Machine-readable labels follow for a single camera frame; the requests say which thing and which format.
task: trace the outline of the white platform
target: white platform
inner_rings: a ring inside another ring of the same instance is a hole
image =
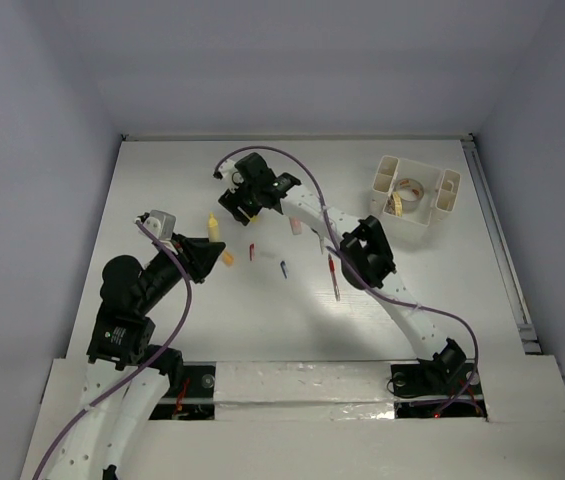
[[[84,355],[100,304],[102,268],[116,255],[141,262],[154,255],[133,219],[150,209],[176,215],[178,232],[206,236],[213,211],[235,266],[218,264],[194,289],[191,316],[177,341],[189,361],[385,360],[412,358],[400,330],[366,294],[340,277],[342,301],[333,296],[325,256],[311,232],[291,234],[288,220],[265,211],[243,227],[217,199],[223,185],[212,177],[215,163],[244,142],[128,142],[122,144],[102,224],[86,278],[69,356]],[[433,241],[412,249],[393,241],[402,277],[423,304],[466,318],[480,338],[485,359],[522,357],[522,346],[491,241],[458,141],[274,142],[305,161],[321,182],[327,201],[360,217],[368,215],[369,185],[382,155],[392,154],[450,168],[463,182],[455,212],[434,229]],[[288,160],[265,153],[277,173],[306,177]],[[256,245],[256,261],[248,247]],[[285,260],[289,279],[280,270]],[[185,289],[175,288],[151,312],[155,342],[179,319]],[[465,346],[470,340],[453,321],[440,326]]]
[[[290,417],[288,411],[279,414],[272,410],[267,417],[259,410],[253,414],[234,412],[211,422],[150,422],[131,460],[130,476],[123,480],[172,475],[285,480],[565,478],[564,386],[551,357],[526,357],[523,353],[460,143],[374,140],[270,144],[305,161],[321,182],[327,201],[360,217],[368,214],[368,185],[383,155],[461,173],[455,210],[433,229],[428,243],[416,249],[389,239],[398,268],[416,298],[459,314],[475,329],[490,422],[311,421],[306,408]],[[224,154],[243,145],[247,143],[123,143],[68,358],[54,365],[23,479],[30,478],[41,452],[76,408],[84,355],[100,303],[104,264],[121,254],[134,255],[141,262],[154,255],[132,223],[136,215],[150,209],[174,213],[178,217],[176,230],[190,236],[205,236],[208,213],[213,211],[228,249],[236,256],[234,267],[218,264],[203,285],[194,287],[191,316],[174,345],[183,351],[185,360],[223,361],[219,368],[227,375],[242,375],[253,367],[234,368],[231,365],[240,364],[231,362],[413,357],[384,311],[349,287],[341,276],[342,301],[335,301],[326,257],[320,256],[310,232],[294,237],[287,219],[275,212],[263,212],[257,223],[245,228],[217,204],[223,188],[211,176],[213,166]],[[277,173],[288,171],[305,181],[298,168],[282,157],[273,153],[264,156]],[[248,260],[250,243],[256,245],[254,262]],[[280,271],[282,259],[289,268],[288,280]],[[183,299],[184,288],[176,287],[151,313],[157,324],[154,342],[161,342],[172,330]],[[472,354],[469,338],[460,326],[451,320],[437,321]],[[360,378],[350,385],[358,389],[363,385],[365,391],[377,389],[376,396],[372,391],[369,395],[373,402],[381,403],[386,395],[377,378],[382,365],[367,365],[369,368],[362,368]],[[273,373],[263,374],[260,388],[249,383],[248,375],[242,380],[240,375],[231,379],[236,388],[233,395],[239,393],[240,385],[245,401],[277,395],[272,394],[277,382],[268,377]],[[329,385],[337,386],[338,382]],[[345,386],[342,392],[340,398],[330,397],[333,403],[351,398]]]

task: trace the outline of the gray wall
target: gray wall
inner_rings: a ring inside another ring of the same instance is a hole
[[[0,0],[0,479],[19,478],[119,147],[44,0]]]
[[[125,133],[466,133],[550,0],[54,0]]]
[[[478,140],[533,322],[565,375],[565,0]]]

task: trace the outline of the pink pen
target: pink pen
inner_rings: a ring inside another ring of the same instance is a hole
[[[329,270],[331,272],[331,281],[333,282],[333,293],[335,293],[335,300],[340,301],[340,289],[338,288],[338,279],[335,276],[335,263],[333,257],[329,253]]]

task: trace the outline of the white container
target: white container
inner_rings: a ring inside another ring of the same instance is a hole
[[[416,180],[424,187],[424,196],[415,209],[401,217],[389,212],[389,198],[403,179]],[[384,156],[371,187],[371,214],[380,219],[388,236],[420,243],[432,222],[442,220],[455,207],[461,175],[424,163]]]

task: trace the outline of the black mount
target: black mount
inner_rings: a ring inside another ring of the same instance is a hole
[[[466,361],[460,346],[450,338],[446,347],[433,355],[433,360],[418,360],[417,364],[391,365],[393,393],[400,398],[416,398],[425,395],[451,395],[465,381],[473,368]]]
[[[202,283],[225,248],[223,242],[173,234],[174,255],[195,283]],[[91,342],[89,362],[115,362],[117,370],[139,365],[146,356],[155,324],[146,315],[182,278],[162,251],[146,269],[129,255],[110,260],[102,271],[102,304]]]
[[[355,230],[342,236],[340,252],[362,280],[373,288],[382,288],[382,280],[395,272],[393,252],[380,221],[373,215],[360,220],[360,225]],[[364,290],[364,286],[353,277],[344,262],[342,275],[355,288]]]
[[[257,153],[250,153],[238,160],[235,169],[242,177],[242,182],[234,192],[224,192],[218,202],[242,225],[248,225],[262,208],[282,213],[280,199],[286,197],[286,192],[293,186],[300,185],[300,181],[289,173],[276,177],[264,158]]]

